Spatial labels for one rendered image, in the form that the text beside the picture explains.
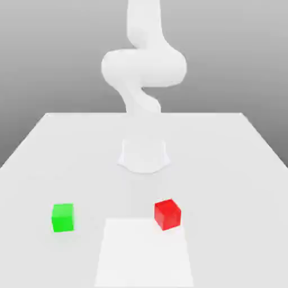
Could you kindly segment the small red cube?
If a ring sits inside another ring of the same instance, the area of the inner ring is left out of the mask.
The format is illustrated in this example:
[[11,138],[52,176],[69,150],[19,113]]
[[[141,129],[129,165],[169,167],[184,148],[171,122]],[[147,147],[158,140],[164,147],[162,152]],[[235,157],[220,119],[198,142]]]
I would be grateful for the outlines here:
[[181,209],[173,199],[154,204],[154,219],[163,231],[178,227],[181,224]]

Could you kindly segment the small green cube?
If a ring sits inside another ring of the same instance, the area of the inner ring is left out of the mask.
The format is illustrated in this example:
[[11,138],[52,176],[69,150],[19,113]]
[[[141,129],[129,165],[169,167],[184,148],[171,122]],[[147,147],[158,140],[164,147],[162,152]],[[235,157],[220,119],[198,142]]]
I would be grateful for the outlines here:
[[52,228],[54,232],[74,230],[74,205],[72,203],[55,204],[52,209]]

